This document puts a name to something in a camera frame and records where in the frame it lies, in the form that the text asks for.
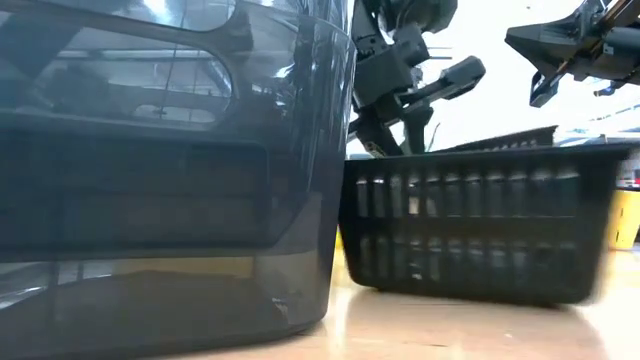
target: plastic bin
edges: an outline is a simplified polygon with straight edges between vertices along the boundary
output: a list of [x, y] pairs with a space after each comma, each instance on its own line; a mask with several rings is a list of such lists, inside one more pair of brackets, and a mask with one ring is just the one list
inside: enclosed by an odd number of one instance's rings
[[589, 296], [622, 145], [347, 161], [340, 231], [363, 286], [515, 303]]
[[347, 7], [0, 2], [0, 358], [190, 351], [324, 316]]
[[557, 127], [558, 126], [548, 126], [504, 136], [497, 136], [490, 139], [479, 140], [454, 146], [452, 148], [443, 149], [436, 152], [494, 151], [536, 146], [552, 146], [553, 134], [555, 133]]
[[640, 228], [640, 191], [618, 189], [613, 199], [607, 225], [609, 247], [630, 250]]

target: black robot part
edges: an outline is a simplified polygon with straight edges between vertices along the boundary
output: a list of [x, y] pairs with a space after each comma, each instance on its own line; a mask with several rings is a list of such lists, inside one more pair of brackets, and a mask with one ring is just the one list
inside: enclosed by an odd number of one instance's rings
[[611, 80], [596, 96], [611, 95], [625, 84], [640, 85], [640, 0], [585, 0], [568, 17], [510, 28], [506, 43], [536, 69], [529, 104], [545, 105], [560, 79], [572, 74]]
[[[358, 118], [349, 125], [349, 140], [358, 138], [374, 157], [424, 153], [431, 103], [472, 90], [484, 76], [482, 62], [469, 57], [443, 71], [434, 83], [418, 87], [415, 67], [432, 59], [422, 33], [446, 28], [457, 5], [457, 0], [356, 1], [353, 105]], [[387, 43], [383, 31], [393, 33], [393, 43]], [[400, 121], [405, 125], [405, 151], [389, 130]]]

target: tabletop surface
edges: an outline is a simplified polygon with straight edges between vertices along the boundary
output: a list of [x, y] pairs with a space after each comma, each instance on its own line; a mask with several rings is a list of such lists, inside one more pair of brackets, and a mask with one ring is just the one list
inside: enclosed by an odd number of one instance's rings
[[181, 356], [235, 359], [638, 359], [640, 255], [610, 253], [593, 301], [541, 309], [378, 293], [336, 254], [324, 321], [273, 344]]

